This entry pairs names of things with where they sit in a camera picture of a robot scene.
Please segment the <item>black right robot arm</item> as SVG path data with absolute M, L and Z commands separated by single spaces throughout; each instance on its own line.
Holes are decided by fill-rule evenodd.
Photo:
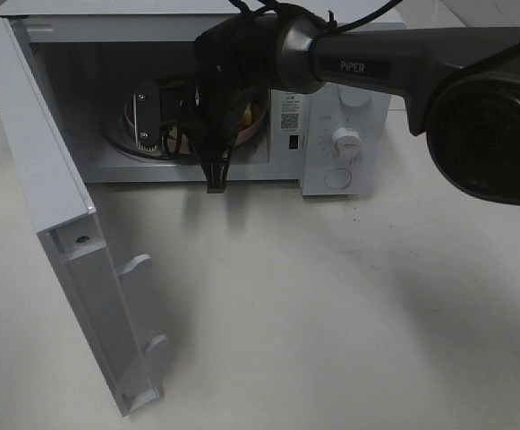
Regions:
M 312 94 L 326 83 L 397 95 L 413 135 L 439 172 L 473 197 L 520 206 L 520 27 L 419 30 L 340 25 L 289 3 L 265 1 L 196 38 L 196 68 L 178 96 L 152 82 L 133 96 L 140 146 L 187 143 L 212 193 L 226 189 L 243 114 L 254 93 Z

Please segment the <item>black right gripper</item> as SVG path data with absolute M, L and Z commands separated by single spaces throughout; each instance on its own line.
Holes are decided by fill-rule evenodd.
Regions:
M 133 95 L 136 145 L 152 152 L 160 144 L 164 126 L 177 122 L 177 144 L 182 143 L 180 112 L 189 113 L 187 134 L 191 153 L 196 156 L 208 194 L 226 190 L 227 174 L 244 110 L 260 89 L 234 82 L 211 87 L 192 82 L 191 76 L 141 82 Z

